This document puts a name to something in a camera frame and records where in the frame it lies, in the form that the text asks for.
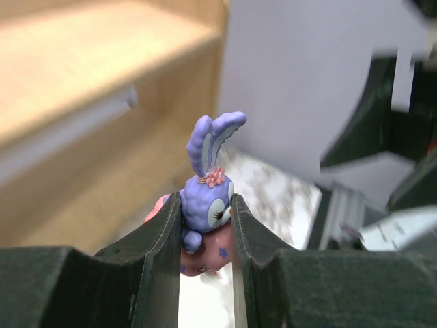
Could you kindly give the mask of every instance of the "blue star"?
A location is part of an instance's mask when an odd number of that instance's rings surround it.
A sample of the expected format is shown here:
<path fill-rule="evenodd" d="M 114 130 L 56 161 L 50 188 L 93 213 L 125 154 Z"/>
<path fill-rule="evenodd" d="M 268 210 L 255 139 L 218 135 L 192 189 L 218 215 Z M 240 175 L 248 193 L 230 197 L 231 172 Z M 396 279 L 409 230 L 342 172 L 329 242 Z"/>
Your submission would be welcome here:
<path fill-rule="evenodd" d="M 222 258 L 226 258 L 227 257 L 227 251 L 225 248 L 219 248 L 218 249 L 218 254 L 219 256 L 221 256 Z"/>

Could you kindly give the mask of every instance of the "shelf board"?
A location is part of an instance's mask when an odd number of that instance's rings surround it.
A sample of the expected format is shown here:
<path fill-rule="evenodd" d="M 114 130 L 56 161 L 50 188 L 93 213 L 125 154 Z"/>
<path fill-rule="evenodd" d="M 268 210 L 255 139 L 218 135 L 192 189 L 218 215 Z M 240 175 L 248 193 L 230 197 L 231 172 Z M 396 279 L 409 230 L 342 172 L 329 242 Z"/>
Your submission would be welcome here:
<path fill-rule="evenodd" d="M 0 22 L 0 147 L 221 42 L 144 2 L 92 3 Z"/>
<path fill-rule="evenodd" d="M 168 116 L 149 119 L 138 108 L 126 114 L 0 190 L 3 220 L 9 220 L 0 221 L 1 246 L 98 250 L 185 174 L 189 137 Z"/>

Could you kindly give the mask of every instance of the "purple ear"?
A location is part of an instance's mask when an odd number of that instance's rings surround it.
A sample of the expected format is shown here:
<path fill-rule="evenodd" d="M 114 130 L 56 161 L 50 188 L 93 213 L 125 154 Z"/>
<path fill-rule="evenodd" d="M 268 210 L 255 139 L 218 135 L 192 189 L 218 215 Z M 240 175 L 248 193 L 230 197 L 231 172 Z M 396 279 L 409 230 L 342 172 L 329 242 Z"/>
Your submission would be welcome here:
<path fill-rule="evenodd" d="M 209 149 L 210 162 L 208 167 L 216 165 L 221 145 L 226 139 L 243 126 L 247 121 L 246 114 L 241 111 L 224 113 L 212 122 L 212 134 Z"/>
<path fill-rule="evenodd" d="M 190 157 L 191 167 L 196 174 L 203 178 L 208 170 L 209 149 L 212 133 L 212 120 L 209 116 L 202 116 L 197 121 L 186 151 Z"/>

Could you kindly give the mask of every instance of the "gray wall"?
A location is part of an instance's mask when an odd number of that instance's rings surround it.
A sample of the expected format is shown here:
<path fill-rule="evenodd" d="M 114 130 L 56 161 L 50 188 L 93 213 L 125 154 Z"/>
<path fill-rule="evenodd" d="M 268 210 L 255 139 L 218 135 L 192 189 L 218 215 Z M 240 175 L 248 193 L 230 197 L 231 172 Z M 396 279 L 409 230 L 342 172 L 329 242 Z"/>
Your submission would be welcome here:
<path fill-rule="evenodd" d="M 358 101 L 371 54 L 399 49 L 393 102 L 408 104 L 412 53 L 427 28 L 402 0 L 234 0 L 219 111 L 242 110 L 230 144 L 281 169 L 379 202 L 412 169 L 382 154 L 320 173 Z"/>

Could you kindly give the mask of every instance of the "toy head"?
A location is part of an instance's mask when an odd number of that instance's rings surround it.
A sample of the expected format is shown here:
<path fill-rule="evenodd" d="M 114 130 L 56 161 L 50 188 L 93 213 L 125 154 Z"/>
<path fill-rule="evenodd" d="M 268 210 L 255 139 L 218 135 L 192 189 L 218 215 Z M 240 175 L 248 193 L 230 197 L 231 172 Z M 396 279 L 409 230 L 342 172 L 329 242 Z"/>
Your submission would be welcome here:
<path fill-rule="evenodd" d="M 247 121 L 240 111 L 225 113 L 214 121 L 200 118 L 186 146 L 196 173 L 181 192 L 181 209 L 187 226 L 206 233 L 226 224 L 232 216 L 234 184 L 222 167 L 216 166 L 221 145 Z"/>

